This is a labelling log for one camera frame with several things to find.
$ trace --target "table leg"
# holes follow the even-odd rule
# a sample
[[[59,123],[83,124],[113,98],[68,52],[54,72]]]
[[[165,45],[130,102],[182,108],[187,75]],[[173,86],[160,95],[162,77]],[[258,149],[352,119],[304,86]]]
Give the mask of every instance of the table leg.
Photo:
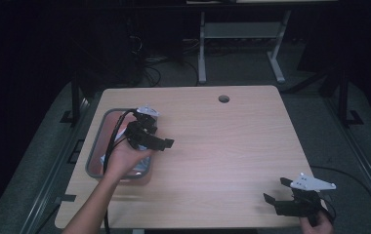
[[[200,54],[198,55],[198,82],[205,84],[206,79],[206,61],[204,59],[204,12],[201,13],[200,23]]]
[[[291,11],[286,11],[283,17],[283,21],[279,27],[279,32],[276,37],[276,45],[273,51],[268,52],[268,61],[270,62],[271,68],[273,69],[274,76],[278,83],[285,83],[285,78],[283,76],[282,70],[280,69],[279,63],[277,62],[277,54],[280,49],[280,45],[283,41],[283,36],[285,35],[286,26],[289,21]]]

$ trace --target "black clamp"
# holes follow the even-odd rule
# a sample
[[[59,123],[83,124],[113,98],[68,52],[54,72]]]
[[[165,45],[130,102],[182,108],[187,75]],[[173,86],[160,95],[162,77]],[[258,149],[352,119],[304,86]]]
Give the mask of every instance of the black clamp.
[[[280,182],[291,187],[292,180],[282,177]],[[264,193],[265,201],[274,206],[277,215],[307,217],[311,226],[317,225],[317,214],[322,211],[333,223],[333,217],[322,206],[319,194],[314,190],[302,190],[292,187],[293,201],[276,201],[273,197]]]
[[[165,148],[171,148],[173,139],[161,139],[154,136],[157,131],[156,120],[144,113],[134,112],[136,121],[130,122],[124,132],[130,145],[135,149],[153,149],[164,151]]]

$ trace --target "table hole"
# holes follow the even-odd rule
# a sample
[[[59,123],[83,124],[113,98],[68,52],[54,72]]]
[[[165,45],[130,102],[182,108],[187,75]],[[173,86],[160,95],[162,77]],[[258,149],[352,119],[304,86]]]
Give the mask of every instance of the table hole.
[[[219,102],[221,103],[228,103],[230,101],[230,97],[228,96],[219,96]]]

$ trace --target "gray floor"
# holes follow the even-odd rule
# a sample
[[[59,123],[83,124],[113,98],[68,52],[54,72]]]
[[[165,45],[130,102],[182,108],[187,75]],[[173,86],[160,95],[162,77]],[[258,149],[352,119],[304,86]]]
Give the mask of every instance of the gray floor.
[[[296,69],[304,45],[284,44],[278,60],[287,82],[277,84],[266,55],[271,45],[272,42],[254,43],[250,48],[238,47],[237,50],[226,48],[223,49],[224,55],[207,57],[208,82],[205,86],[273,85],[284,90],[312,75]],[[185,60],[196,67],[196,55],[187,56]],[[161,72],[161,81],[155,89],[195,84],[195,70],[187,63],[162,62],[152,67]],[[350,138],[357,142],[359,152],[363,153],[371,164],[371,108],[363,93],[354,85],[350,85],[349,109],[358,112],[364,125],[345,129],[333,114],[333,103],[336,103],[337,97],[322,98],[317,92],[320,84],[321,82],[316,82],[294,95],[282,95],[309,163],[349,173],[370,186],[366,172],[357,160],[356,148],[351,147],[353,143]],[[144,79],[139,87],[148,85]],[[70,128],[70,124],[60,123],[62,114],[71,108],[69,85],[58,95],[0,201],[0,233],[35,233],[44,220],[48,221],[40,233],[61,232],[54,225],[56,213],[47,218],[56,207],[56,198],[63,195],[73,171],[74,165],[66,163],[69,152],[78,139],[84,139],[100,97],[101,93],[98,93],[95,98],[89,100],[89,104],[84,105],[84,118],[75,128]],[[50,181],[52,191],[40,193],[42,186],[49,182],[46,180],[48,175],[54,173],[52,167],[57,162],[62,164],[54,179]],[[367,192],[345,175],[316,168],[312,170],[316,177],[338,185],[337,190],[324,193],[331,199],[337,211],[336,233],[371,233],[371,199]],[[29,216],[33,208],[40,208],[40,215],[35,218]],[[129,230],[113,230],[113,233],[128,232]],[[255,233],[255,230],[246,230],[244,233]],[[299,227],[292,227],[260,229],[258,233],[289,234],[301,231]]]

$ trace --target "black cable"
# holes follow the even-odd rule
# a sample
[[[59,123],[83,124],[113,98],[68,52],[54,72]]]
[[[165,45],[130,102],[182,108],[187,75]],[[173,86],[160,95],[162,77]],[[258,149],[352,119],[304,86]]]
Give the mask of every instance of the black cable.
[[[46,225],[46,223],[49,221],[49,219],[51,219],[52,215],[58,210],[58,208],[60,207],[61,205],[56,205],[54,207],[54,209],[51,211],[51,213],[48,215],[48,217],[46,217],[46,219],[43,221],[42,224],[40,224],[39,228],[37,228],[35,234],[38,234],[42,228]]]
[[[151,69],[151,70],[153,70],[153,71],[155,71],[157,73],[157,75],[158,75],[157,81],[154,81],[154,79],[152,78],[152,76],[148,72],[146,72],[146,71],[145,71],[144,75],[148,79],[148,82],[149,82],[149,86],[150,87],[158,86],[159,83],[160,83],[160,81],[161,81],[161,72],[158,69],[156,69],[154,67],[151,67],[151,66],[145,66],[144,68],[145,69],[147,69],[147,68],[148,69]]]
[[[368,195],[371,197],[371,190],[362,181],[360,181],[359,179],[357,179],[353,175],[350,175],[346,172],[343,172],[343,171],[340,171],[340,170],[337,170],[337,169],[333,169],[333,168],[326,168],[326,167],[313,166],[313,165],[310,165],[310,167],[311,168],[316,168],[316,169],[323,169],[323,170],[333,171],[333,172],[342,174],[344,176],[348,176],[348,177],[352,178],[353,180],[355,180],[355,182],[357,182],[359,185],[361,185],[365,189],[365,191],[368,193]]]
[[[105,172],[106,172],[107,163],[109,161],[109,156],[112,153],[114,147],[116,145],[118,145],[120,142],[122,142],[122,140],[125,139],[125,138],[123,138],[122,140],[120,140],[119,142],[117,142],[115,144],[115,138],[116,138],[116,135],[118,134],[119,129],[121,128],[122,122],[124,122],[125,117],[129,113],[134,113],[135,111],[136,111],[136,109],[129,109],[129,110],[125,111],[121,116],[119,116],[119,119],[115,124],[115,128],[112,131],[112,134],[110,136],[110,140],[109,140],[109,143],[108,143],[108,146],[107,146],[107,149],[106,149],[105,158],[103,160],[103,174],[105,174]],[[107,234],[109,234],[110,230],[109,230],[109,221],[108,221],[108,210],[106,210],[105,216],[103,217],[103,225],[105,227],[105,232]]]
[[[237,53],[239,51],[240,46],[235,41],[232,41],[231,43],[229,41],[230,40],[227,39],[226,41],[216,40],[215,42],[211,42],[212,45],[207,45],[207,48],[206,48],[207,52],[205,56],[224,57],[224,56]]]
[[[335,210],[334,206],[332,205],[331,202],[329,202],[328,200],[324,199],[324,198],[320,198],[321,200],[323,200],[326,204],[328,204],[330,207],[331,207],[331,210],[332,212],[334,213],[332,215],[332,221],[335,221],[335,219],[337,218],[337,210]]]
[[[186,55],[191,55],[193,53],[196,53],[199,51],[199,45],[200,45],[200,41],[198,39],[195,39],[193,40],[193,44],[191,44],[191,46],[189,47],[186,47],[183,49],[183,55],[186,56]]]
[[[183,60],[183,63],[185,63],[185,64],[187,64],[187,65],[189,65],[189,66],[191,66],[191,68],[192,68],[192,70],[194,70],[194,73],[195,73],[195,76],[196,76],[196,78],[197,78],[197,81],[195,82],[195,85],[194,86],[198,86],[198,71],[197,71],[197,69],[195,68],[195,66],[193,66],[191,63],[189,63],[188,61],[184,61]]]

